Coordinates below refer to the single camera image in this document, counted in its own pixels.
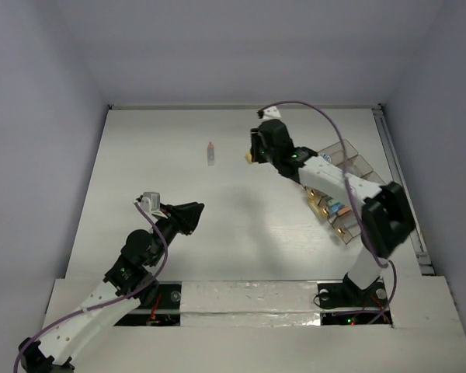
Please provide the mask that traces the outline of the blue lidded paint jar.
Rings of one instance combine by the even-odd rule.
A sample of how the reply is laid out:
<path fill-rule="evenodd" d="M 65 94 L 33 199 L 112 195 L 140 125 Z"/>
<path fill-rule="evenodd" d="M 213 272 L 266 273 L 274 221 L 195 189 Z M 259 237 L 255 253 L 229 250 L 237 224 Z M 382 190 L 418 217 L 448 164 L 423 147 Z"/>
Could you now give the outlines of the blue lidded paint jar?
<path fill-rule="evenodd" d="M 319 155 L 320 155 L 326 162 L 329 162 L 329 163 L 332 162 L 332 158 L 331 158 L 329 155 L 327 155 L 327 154 L 325 154 L 325 153 L 320 153 Z"/>

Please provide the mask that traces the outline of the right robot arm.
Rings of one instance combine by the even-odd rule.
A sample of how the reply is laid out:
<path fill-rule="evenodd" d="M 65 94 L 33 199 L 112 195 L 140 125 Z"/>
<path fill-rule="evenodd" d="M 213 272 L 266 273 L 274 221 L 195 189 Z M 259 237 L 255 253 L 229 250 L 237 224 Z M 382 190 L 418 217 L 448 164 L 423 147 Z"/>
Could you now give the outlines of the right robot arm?
<path fill-rule="evenodd" d="M 364 180 L 310 148 L 295 146 L 281 120 L 263 121 L 250 130 L 250 138 L 253 162 L 269 163 L 281 176 L 351 207 L 363 248 L 344 277 L 342 295 L 359 305 L 370 296 L 370 286 L 387 259 L 416 229 L 405 190 L 396 182 L 381 185 Z"/>

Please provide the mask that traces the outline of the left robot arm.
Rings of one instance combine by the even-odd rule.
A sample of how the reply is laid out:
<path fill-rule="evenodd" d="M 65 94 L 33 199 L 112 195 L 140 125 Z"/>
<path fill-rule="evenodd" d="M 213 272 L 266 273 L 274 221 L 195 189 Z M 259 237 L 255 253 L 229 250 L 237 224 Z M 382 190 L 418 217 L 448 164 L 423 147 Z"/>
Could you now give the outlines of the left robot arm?
<path fill-rule="evenodd" d="M 129 312 L 155 303 L 170 244 L 177 235 L 193 234 L 205 206 L 190 202 L 153 208 L 145 207 L 144 199 L 136 199 L 134 206 L 150 227 L 127 236 L 115 263 L 71 313 L 18 346 L 14 372 L 73 372 L 85 348 Z"/>

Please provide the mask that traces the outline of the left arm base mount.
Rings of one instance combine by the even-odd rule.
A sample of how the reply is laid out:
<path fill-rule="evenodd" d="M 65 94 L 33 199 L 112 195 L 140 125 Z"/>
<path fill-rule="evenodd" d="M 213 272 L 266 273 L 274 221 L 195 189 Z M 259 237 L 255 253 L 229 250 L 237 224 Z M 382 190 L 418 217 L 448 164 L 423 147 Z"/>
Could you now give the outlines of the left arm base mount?
<path fill-rule="evenodd" d="M 181 299 L 181 282 L 160 283 L 157 295 L 150 305 L 143 305 L 129 312 L 115 326 L 179 326 Z"/>

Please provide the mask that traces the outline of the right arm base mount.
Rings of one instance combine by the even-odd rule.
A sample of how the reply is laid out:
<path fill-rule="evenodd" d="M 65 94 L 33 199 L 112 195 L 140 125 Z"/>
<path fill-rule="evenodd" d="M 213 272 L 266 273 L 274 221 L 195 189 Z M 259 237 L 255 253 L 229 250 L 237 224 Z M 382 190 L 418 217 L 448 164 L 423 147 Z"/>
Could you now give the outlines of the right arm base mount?
<path fill-rule="evenodd" d="M 347 276 L 341 281 L 318 283 L 313 303 L 321 310 L 323 326 L 393 324 L 382 279 L 360 289 Z"/>

